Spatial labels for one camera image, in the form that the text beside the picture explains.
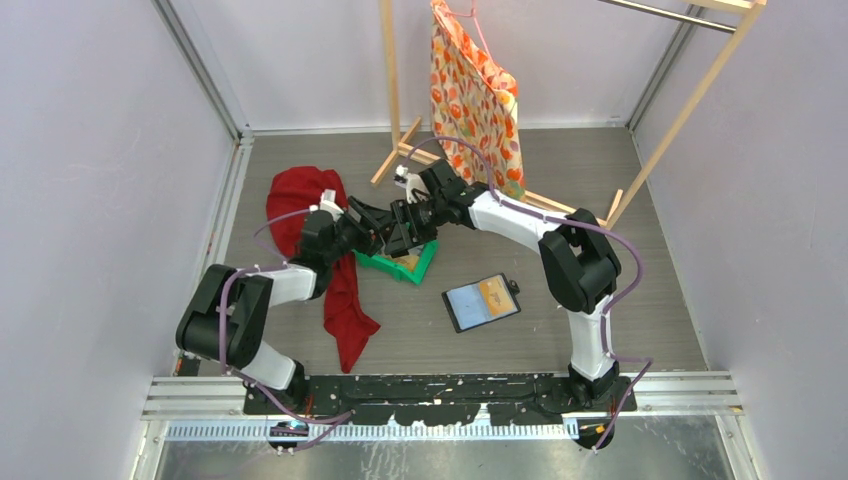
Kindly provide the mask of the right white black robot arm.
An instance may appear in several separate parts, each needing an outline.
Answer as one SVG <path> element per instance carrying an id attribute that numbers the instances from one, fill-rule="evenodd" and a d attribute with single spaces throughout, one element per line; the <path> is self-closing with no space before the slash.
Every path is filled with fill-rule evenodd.
<path id="1" fill-rule="evenodd" d="M 609 351 L 606 315 L 621 264 L 592 214 L 579 209 L 554 218 L 486 183 L 467 183 L 446 160 L 419 173 L 399 166 L 394 180 L 406 197 L 391 205 L 397 224 L 387 252 L 400 254 L 430 241 L 440 226 L 451 223 L 500 235 L 538 254 L 548 290 L 568 316 L 572 353 L 565 387 L 584 410 L 605 403 L 620 373 Z"/>

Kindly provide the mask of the black card holder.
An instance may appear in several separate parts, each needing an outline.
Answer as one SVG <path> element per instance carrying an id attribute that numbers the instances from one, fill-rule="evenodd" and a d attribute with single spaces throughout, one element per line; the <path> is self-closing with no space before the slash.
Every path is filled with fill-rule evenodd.
<path id="1" fill-rule="evenodd" d="M 498 273 L 487 278 L 497 275 L 503 276 L 508 281 L 510 290 L 512 291 L 512 295 L 517 304 L 518 311 L 512 315 L 520 313 L 521 306 L 518 302 L 517 296 L 521 290 L 518 283 L 514 280 L 508 279 L 504 273 Z M 456 333 L 464 333 L 512 316 L 509 315 L 501 318 L 492 318 L 489 315 L 483 303 L 483 298 L 478 286 L 480 281 L 487 278 L 452 288 L 441 293 L 441 298 Z"/>

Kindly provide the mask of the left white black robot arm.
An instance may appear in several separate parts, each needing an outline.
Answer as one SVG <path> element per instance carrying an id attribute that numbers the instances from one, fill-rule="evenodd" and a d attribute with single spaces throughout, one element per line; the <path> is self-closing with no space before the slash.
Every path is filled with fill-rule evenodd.
<path id="1" fill-rule="evenodd" d="M 270 267 L 211 265 L 175 333 L 182 351 L 268 387 L 268 400 L 284 414 L 305 405 L 307 389 L 295 380 L 301 364 L 263 339 L 269 309 L 320 297 L 329 288 L 336 263 L 355 250 L 378 252 L 396 221 L 391 211 L 354 197 L 342 208 L 330 194 L 326 191 L 318 204 L 293 214 L 304 223 L 292 258 Z"/>

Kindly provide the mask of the green plastic bin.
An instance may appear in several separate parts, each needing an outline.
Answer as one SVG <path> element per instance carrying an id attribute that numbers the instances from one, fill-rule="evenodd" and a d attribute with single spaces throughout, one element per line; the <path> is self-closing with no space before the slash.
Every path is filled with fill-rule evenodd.
<path id="1" fill-rule="evenodd" d="M 439 249 L 437 240 L 414 247 L 405 256 L 393 258 L 382 254 L 373 256 L 354 251 L 360 266 L 388 274 L 394 280 L 420 285 Z"/>

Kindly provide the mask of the orange patterned credit card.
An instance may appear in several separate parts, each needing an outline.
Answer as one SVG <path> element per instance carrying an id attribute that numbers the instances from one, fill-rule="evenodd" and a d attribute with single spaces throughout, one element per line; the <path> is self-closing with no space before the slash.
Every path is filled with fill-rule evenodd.
<path id="1" fill-rule="evenodd" d="M 509 283 L 503 276 L 484 279 L 478 286 L 483 303 L 492 318 L 509 316 L 518 311 Z"/>

